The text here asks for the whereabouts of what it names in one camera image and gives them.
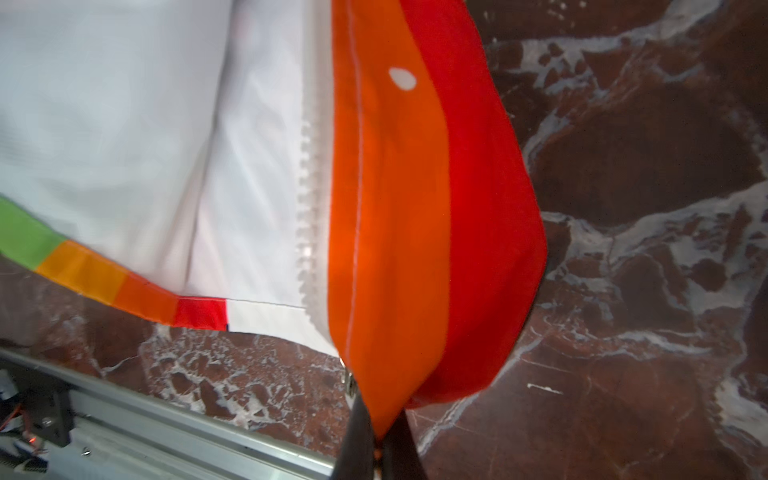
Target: white fabric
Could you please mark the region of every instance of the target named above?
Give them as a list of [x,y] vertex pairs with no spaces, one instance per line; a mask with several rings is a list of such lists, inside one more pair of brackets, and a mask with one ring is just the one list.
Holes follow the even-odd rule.
[[229,3],[0,5],[0,194],[181,291]]
[[312,1],[0,0],[0,194],[175,293],[233,299],[231,331],[338,355],[298,308]]
[[304,1],[235,3],[186,293],[302,304]]
[[330,242],[331,190],[333,185],[333,13],[329,0],[309,2],[305,11],[304,94],[305,119],[313,126],[307,144],[307,164],[312,181],[302,194],[299,238],[305,256],[302,293],[313,325],[332,342],[328,325],[328,252]]
[[303,308],[227,300],[227,318],[231,332],[276,336],[326,355],[339,356],[333,344],[312,327]]

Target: white zipper teeth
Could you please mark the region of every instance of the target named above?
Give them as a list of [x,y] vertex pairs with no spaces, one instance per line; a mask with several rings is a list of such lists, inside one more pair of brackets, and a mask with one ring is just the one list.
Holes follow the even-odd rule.
[[328,232],[333,173],[331,0],[305,0],[303,121],[296,235],[306,312],[330,340],[327,313]]

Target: green stripe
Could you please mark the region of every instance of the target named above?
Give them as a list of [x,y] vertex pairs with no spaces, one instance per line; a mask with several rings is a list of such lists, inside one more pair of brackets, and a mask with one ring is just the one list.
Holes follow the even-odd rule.
[[64,240],[62,235],[0,197],[0,253],[4,256],[34,270]]

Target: red stripe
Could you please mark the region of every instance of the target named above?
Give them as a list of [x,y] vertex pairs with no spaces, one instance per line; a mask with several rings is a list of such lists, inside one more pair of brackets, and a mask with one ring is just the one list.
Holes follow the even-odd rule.
[[442,361],[413,403],[485,388],[515,344],[546,263],[531,181],[459,0],[400,0],[449,130],[451,298]]
[[191,329],[226,330],[227,301],[223,298],[182,296],[176,308],[174,326]]

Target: orange fabric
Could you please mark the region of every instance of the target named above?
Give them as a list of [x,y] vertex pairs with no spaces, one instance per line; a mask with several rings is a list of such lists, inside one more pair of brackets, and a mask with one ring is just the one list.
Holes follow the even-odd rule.
[[397,0],[333,1],[333,66],[329,327],[381,437],[445,346],[448,132]]
[[127,277],[122,266],[71,240],[56,247],[35,272],[107,305]]
[[178,303],[177,295],[129,273],[112,306],[153,322],[173,325]]

